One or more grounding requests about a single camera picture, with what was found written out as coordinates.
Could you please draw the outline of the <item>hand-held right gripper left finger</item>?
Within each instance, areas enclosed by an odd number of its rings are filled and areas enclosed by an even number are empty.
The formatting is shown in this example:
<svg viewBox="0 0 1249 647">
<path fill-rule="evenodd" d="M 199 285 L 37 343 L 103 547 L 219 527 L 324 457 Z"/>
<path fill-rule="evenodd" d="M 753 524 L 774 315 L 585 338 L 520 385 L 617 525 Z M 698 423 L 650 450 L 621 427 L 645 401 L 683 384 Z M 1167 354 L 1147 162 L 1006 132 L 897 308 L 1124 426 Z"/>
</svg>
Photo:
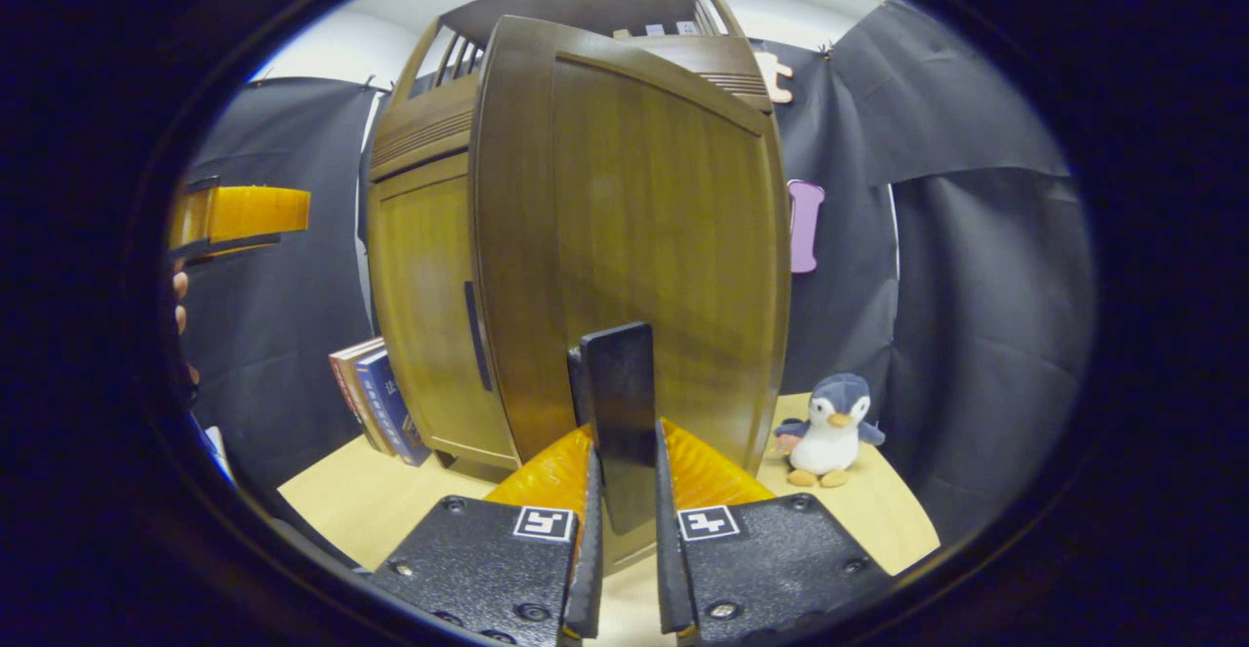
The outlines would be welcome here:
<svg viewBox="0 0 1249 647">
<path fill-rule="evenodd" d="M 598 633 L 600 460 L 572 430 L 483 500 L 448 495 L 370 575 L 441 645 L 580 646 Z"/>
</svg>

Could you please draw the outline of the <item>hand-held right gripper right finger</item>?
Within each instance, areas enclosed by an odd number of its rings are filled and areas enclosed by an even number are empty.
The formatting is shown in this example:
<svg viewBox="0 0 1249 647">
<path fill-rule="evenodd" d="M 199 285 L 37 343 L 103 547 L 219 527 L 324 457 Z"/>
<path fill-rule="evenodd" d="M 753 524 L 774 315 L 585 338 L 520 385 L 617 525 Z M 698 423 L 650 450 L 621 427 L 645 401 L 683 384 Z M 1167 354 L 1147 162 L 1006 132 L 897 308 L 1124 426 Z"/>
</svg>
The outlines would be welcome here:
<svg viewBox="0 0 1249 647">
<path fill-rule="evenodd" d="M 677 435 L 654 423 L 661 630 L 681 646 L 789 646 L 894 580 L 812 493 L 677 503 Z"/>
</svg>

